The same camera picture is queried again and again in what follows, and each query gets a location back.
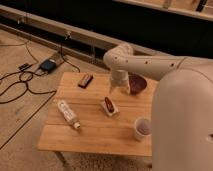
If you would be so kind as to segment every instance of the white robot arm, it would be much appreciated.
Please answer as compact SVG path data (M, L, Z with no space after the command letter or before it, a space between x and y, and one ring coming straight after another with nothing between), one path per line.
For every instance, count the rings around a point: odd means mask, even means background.
M112 86L128 72L160 81L152 102L154 171L213 170L213 60L135 56L121 44L104 55Z

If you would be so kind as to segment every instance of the metal rail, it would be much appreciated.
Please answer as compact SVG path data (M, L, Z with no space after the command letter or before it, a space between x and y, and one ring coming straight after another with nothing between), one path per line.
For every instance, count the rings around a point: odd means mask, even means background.
M167 5L168 7L167 6L163 7L162 5L156 5L156 4L151 4L151 3L147 3L147 2L142 2L139 0L113 0L113 1L141 6L141 7L145 7L145 8L150 8L150 9L154 9L154 10L158 10L158 11L162 11L162 12L169 12L169 13L173 13L173 14L188 16L188 17L197 18L197 19L201 19L201 20L213 21L212 15L171 7L171 4L169 4L170 3L169 1L171 1L171 0L164 1L164 6Z
M68 24L64 24L61 22L57 22L54 20L50 20L44 17L40 17L34 14L27 13L25 11L20 11L14 8L6 7L0 5L0 16L5 18L9 18L11 20L15 20L19 23L24 22L27 25L33 26L35 28L39 28L48 32L52 32L54 34L64 36L70 38L72 40L76 40L100 49L109 50L116 45L124 42L119 39L115 39L109 36L105 36L102 34L98 34L92 31L88 31L85 29L81 29L78 27L74 27ZM166 53L162 53L159 51L155 51L149 48L145 48L142 46L138 46L132 44L133 48L136 52L140 54L146 55L155 55L162 54L168 55Z

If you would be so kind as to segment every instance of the table leg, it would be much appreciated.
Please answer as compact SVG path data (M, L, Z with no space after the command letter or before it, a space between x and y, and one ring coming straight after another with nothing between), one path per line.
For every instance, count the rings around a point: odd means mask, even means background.
M152 170L152 163L151 163L151 164L148 164L147 167L148 167L149 170L151 171L151 170Z
M54 151L58 159L62 162L63 166L66 165L67 161L65 160L64 156L61 154L61 152Z

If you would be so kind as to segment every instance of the food item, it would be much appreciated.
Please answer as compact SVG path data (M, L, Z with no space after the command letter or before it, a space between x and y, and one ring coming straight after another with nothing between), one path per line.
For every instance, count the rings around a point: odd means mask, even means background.
M81 81L78 83L78 86L81 88L86 88L88 84L92 81L93 75L85 74Z
M140 125L137 126L137 130L143 135L149 135L150 125L147 122L141 123Z
M70 109L67 102L64 100L59 100L57 105L59 111L63 114L68 124L73 126L76 130L79 129L81 125L79 123L77 115L73 110Z
M110 113L114 112L115 109L113 107L113 104L112 104L111 100L108 97L105 97L104 101L105 101L105 104L106 104L106 107L107 107L108 111Z

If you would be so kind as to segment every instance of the table top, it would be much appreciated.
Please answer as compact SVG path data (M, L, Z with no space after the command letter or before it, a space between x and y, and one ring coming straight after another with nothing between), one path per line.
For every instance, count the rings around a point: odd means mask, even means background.
M50 107L38 143L39 150L151 156L151 136L142 142L134 139L134 121L150 119L151 102L156 81L147 80L147 88L138 95L127 95L116 88L109 94L109 74L92 73L86 89L77 86L85 73L64 73ZM110 97L119 113L108 117L101 101ZM65 100L78 115L81 131L72 129L57 109L57 101Z

